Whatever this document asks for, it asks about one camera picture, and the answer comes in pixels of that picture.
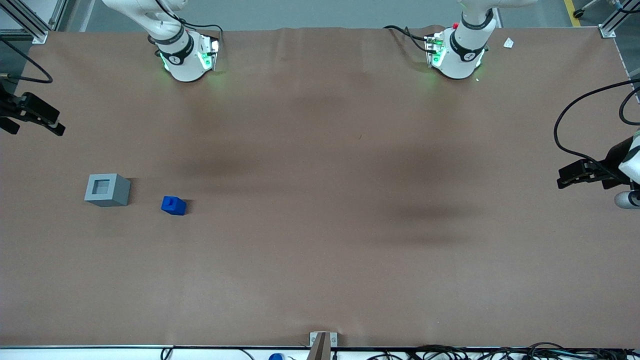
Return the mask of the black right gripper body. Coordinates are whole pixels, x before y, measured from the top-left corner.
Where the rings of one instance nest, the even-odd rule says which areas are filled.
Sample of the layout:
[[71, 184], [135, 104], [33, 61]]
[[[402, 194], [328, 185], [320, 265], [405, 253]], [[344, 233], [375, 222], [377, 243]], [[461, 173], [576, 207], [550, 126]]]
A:
[[1, 94], [0, 95], [0, 118], [2, 120], [19, 120], [26, 122], [25, 112], [20, 106], [21, 101], [25, 98], [25, 94]]

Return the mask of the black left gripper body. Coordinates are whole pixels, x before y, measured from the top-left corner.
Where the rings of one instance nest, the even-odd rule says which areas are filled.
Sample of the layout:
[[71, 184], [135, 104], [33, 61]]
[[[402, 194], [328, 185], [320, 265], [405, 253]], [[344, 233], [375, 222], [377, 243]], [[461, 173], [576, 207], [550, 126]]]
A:
[[620, 185], [631, 185], [632, 182], [629, 176], [622, 173], [618, 167], [630, 151], [632, 143], [633, 137], [628, 137], [624, 141], [619, 142], [608, 151], [605, 159], [602, 161], [603, 166], [616, 176], [616, 178], [614, 178], [613, 175], [610, 175], [609, 178], [602, 180], [602, 187], [605, 191]]

